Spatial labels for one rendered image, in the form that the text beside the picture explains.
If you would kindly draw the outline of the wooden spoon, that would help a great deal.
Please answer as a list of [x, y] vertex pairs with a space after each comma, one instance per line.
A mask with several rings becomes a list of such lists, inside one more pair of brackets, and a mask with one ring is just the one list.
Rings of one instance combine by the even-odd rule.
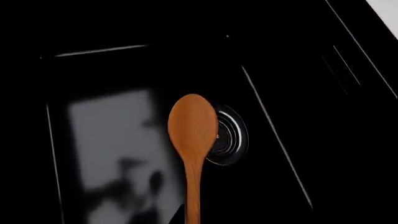
[[185, 169], [186, 224], [200, 224], [201, 172], [218, 135], [218, 118], [208, 100], [189, 94], [174, 104], [167, 124], [169, 138]]

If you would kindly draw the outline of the round sink drain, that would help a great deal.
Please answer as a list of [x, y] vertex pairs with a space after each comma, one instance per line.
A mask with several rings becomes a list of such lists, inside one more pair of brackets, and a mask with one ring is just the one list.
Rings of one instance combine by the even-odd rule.
[[238, 113], [226, 105], [215, 107], [218, 117], [218, 137], [206, 159], [218, 166], [239, 162], [248, 151], [248, 129]]

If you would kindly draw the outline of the black sink basin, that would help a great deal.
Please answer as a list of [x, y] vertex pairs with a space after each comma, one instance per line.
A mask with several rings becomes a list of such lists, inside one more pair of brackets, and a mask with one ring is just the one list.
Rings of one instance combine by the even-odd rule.
[[201, 224], [398, 224], [398, 41], [365, 0], [0, 0], [0, 224], [186, 224], [167, 130], [244, 121]]

